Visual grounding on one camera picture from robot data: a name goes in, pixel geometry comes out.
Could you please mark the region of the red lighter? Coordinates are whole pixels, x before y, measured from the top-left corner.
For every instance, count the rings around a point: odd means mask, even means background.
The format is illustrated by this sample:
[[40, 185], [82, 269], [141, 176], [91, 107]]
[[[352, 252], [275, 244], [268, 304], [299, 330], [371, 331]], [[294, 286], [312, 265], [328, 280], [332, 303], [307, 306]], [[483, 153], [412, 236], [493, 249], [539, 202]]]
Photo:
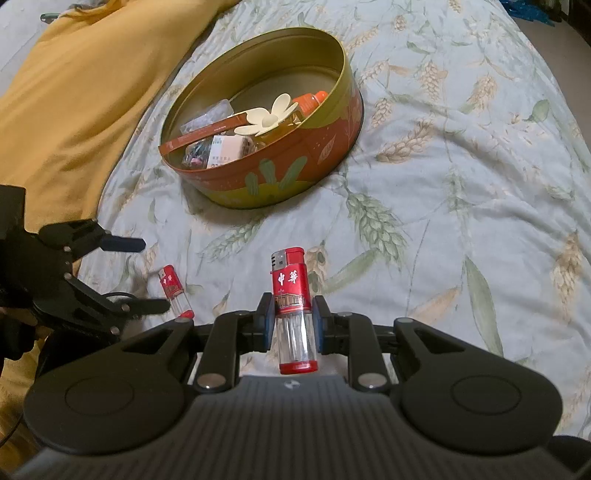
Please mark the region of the red lighter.
[[276, 304], [276, 346], [281, 375], [318, 371], [311, 293], [304, 249], [290, 247], [271, 256]]
[[194, 312], [174, 267], [165, 265], [159, 270], [158, 278], [164, 295], [170, 303], [174, 317], [193, 320]]

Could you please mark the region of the clear bag blue items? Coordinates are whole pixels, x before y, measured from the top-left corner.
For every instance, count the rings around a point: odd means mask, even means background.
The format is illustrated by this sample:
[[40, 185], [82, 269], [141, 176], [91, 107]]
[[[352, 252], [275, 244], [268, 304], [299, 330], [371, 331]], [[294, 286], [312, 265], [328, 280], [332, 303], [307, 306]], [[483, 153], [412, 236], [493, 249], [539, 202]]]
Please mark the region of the clear bag blue items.
[[182, 168], [186, 170], [205, 169], [208, 164], [209, 154], [211, 154], [211, 145], [211, 137], [189, 144], [184, 151], [181, 162]]

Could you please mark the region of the orange stick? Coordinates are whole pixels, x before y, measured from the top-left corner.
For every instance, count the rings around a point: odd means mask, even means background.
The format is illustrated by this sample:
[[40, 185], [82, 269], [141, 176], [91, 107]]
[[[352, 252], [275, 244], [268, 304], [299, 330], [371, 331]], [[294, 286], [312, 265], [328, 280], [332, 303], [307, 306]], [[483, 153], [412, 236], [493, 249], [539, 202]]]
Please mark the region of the orange stick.
[[246, 113], [242, 112], [196, 129], [177, 138], [171, 139], [161, 144], [158, 147], [158, 150], [161, 156], [166, 156], [171, 152], [180, 149], [181, 147], [201, 141], [207, 137], [212, 137], [216, 134], [221, 134], [226, 131], [245, 126], [246, 124]]

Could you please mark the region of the cream flower hair clip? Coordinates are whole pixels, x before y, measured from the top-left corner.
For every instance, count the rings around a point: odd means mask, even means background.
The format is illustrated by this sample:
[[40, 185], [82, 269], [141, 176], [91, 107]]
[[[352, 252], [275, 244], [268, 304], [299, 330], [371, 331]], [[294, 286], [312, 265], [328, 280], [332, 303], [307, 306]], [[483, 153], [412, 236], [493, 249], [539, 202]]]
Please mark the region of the cream flower hair clip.
[[296, 109], [297, 103], [294, 103], [290, 94], [280, 94], [273, 101], [270, 110], [263, 107], [245, 110], [247, 124], [235, 128], [235, 134], [256, 137], [266, 135], [290, 120]]

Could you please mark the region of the orange VC cream tube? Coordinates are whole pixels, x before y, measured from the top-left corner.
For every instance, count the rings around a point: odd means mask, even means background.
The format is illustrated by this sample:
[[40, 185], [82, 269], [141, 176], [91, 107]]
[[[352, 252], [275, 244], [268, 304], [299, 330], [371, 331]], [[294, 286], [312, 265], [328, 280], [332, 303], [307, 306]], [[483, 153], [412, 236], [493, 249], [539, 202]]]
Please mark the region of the orange VC cream tube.
[[310, 117], [322, 105], [326, 97], [328, 97], [328, 93], [321, 90], [317, 93], [305, 93], [294, 98], [294, 103], [297, 103], [297, 109], [295, 109], [297, 119], [304, 121], [304, 119]]

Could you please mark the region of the yellow blanket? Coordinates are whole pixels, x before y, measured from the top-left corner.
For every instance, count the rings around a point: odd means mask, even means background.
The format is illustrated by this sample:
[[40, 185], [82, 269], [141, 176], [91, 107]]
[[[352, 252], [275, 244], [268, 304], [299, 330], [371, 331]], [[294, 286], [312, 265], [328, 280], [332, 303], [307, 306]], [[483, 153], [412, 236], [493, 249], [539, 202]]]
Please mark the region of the yellow blanket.
[[1, 181], [31, 232], [95, 215], [145, 110], [226, 1], [103, 1], [51, 23], [1, 99]]

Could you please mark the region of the floral bed quilt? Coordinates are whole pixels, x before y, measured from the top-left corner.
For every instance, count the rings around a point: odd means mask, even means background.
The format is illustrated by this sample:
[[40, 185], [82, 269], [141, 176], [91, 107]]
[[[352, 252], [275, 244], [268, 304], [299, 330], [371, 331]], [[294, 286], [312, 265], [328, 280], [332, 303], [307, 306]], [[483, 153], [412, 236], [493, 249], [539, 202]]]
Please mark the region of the floral bed quilt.
[[[216, 57], [283, 27], [342, 41], [363, 128], [341, 166], [262, 210], [221, 208], [157, 151], [181, 90]], [[197, 321], [250, 308], [270, 256], [304, 248], [311, 291], [388, 324], [408, 315], [547, 376], [559, 431], [590, 434], [590, 153], [541, 55], [496, 1], [244, 1], [144, 114], [100, 223], [146, 241], [96, 252], [101, 292], [158, 296], [172, 265]]]

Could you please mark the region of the round decorated tin box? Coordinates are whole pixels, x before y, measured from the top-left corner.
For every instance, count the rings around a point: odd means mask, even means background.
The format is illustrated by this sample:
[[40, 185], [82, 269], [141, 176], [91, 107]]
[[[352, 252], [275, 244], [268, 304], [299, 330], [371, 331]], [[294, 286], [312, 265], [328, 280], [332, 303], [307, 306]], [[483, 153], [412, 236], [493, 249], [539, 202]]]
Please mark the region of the round decorated tin box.
[[273, 205], [346, 158], [363, 99], [345, 47], [308, 27], [271, 31], [206, 66], [165, 117], [162, 160], [209, 200]]

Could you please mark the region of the blue plastic bag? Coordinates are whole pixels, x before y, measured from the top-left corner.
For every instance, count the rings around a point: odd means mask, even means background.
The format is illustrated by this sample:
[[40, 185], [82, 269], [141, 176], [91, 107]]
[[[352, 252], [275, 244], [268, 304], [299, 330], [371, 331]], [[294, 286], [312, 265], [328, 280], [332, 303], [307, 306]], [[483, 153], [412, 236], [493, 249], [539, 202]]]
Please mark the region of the blue plastic bag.
[[538, 22], [553, 26], [554, 22], [549, 15], [536, 5], [533, 1], [527, 0], [500, 0], [506, 12], [513, 18]]

